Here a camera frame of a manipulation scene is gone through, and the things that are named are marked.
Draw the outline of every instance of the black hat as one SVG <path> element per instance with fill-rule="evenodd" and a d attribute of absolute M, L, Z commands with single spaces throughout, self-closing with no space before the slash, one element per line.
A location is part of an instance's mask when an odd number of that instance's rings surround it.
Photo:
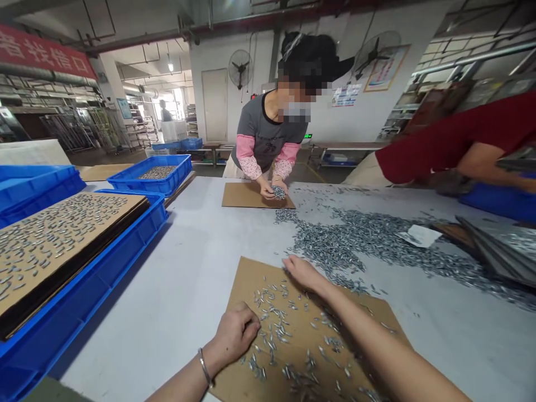
<path fill-rule="evenodd" d="M 281 46 L 280 75 L 291 82 L 302 82 L 306 89 L 322 89 L 326 83 L 345 75 L 354 64 L 354 58 L 339 60 L 335 41 L 328 35 L 285 33 Z"/>

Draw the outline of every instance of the door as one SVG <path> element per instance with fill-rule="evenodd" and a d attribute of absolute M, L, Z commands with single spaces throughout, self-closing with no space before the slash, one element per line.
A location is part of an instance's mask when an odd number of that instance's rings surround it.
<path fill-rule="evenodd" d="M 227 141 L 227 69 L 201 72 L 208 141 Z"/>

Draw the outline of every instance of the pink sleeve cover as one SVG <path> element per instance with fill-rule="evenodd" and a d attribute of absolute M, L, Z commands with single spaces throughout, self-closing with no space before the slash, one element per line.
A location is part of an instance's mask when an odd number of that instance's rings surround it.
<path fill-rule="evenodd" d="M 238 134 L 236 136 L 236 159 L 240 163 L 240 169 L 251 180 L 256 180 L 262 174 L 262 170 L 253 156 L 255 138 Z"/>
<path fill-rule="evenodd" d="M 281 176 L 285 180 L 290 172 L 292 172 L 292 167 L 296 163 L 296 156 L 299 150 L 300 144 L 286 142 L 275 159 L 274 175 Z"/>

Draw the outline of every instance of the work table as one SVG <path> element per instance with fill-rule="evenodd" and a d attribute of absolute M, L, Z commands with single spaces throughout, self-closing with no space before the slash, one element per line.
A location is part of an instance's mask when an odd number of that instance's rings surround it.
<path fill-rule="evenodd" d="M 61 373 L 65 386 L 95 402 L 145 400 L 213 337 L 241 256 L 281 266 L 295 225 L 274 224 L 273 209 L 221 207 L 228 181 L 240 180 L 197 177 L 168 206 L 167 225 L 119 286 L 122 294 L 93 333 L 84 330 L 73 344 L 85 342 Z M 111 186 L 92 182 L 87 190 L 100 188 Z M 320 204 L 403 218 L 491 217 L 431 190 L 339 188 L 292 183 L 290 196 L 301 219 L 325 224 L 334 220 Z M 367 271 L 355 276 L 388 293 L 377 297 L 389 302 L 415 350 L 469 398 L 534 399 L 536 313 L 452 279 L 428 278 L 419 267 L 360 258 Z"/>

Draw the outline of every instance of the red shirt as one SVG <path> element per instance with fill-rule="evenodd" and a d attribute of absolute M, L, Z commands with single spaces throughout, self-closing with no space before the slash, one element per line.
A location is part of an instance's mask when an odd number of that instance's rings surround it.
<path fill-rule="evenodd" d="M 376 151 L 376 158 L 385 178 L 402 184 L 455 168 L 475 142 L 510 154 L 530 141 L 536 141 L 535 91 L 453 114 Z"/>

